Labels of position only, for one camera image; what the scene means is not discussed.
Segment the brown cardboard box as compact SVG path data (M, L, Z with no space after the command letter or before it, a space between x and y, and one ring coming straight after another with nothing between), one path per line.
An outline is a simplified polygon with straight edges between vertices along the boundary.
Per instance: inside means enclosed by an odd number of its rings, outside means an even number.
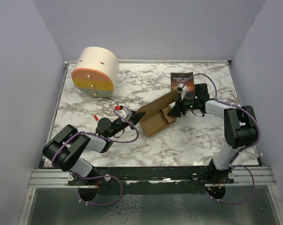
M139 121L145 136L151 137L176 121L176 117L168 116L168 113L177 96L176 90L170 91L137 110L136 113L146 113Z

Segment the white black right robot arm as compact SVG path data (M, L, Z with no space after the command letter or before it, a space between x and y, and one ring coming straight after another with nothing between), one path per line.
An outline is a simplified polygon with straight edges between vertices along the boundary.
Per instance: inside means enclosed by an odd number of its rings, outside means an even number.
M207 179L211 183L218 183L230 172L238 155L244 149L254 146L260 137L253 108L211 98L205 83L195 85L193 98L187 98L186 90L184 84L177 85L178 97L168 116L181 117L189 110L199 110L202 116L211 114L224 121L225 144L207 166Z

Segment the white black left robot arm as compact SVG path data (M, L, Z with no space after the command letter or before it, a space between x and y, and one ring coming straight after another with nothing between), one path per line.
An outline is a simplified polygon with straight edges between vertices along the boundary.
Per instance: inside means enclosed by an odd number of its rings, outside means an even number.
M79 180L90 185L94 182L94 166L83 159L81 154L85 150L105 153L113 143L133 143L139 138L136 124L146 115L145 112L132 111L127 107L114 109L118 117L112 121L109 118L101 118L97 122L95 133L78 131L72 125L66 125L43 148L43 156L51 161L52 166L66 172L76 173ZM130 141L120 141L116 137L119 132L124 132L130 127L136 132L136 137Z

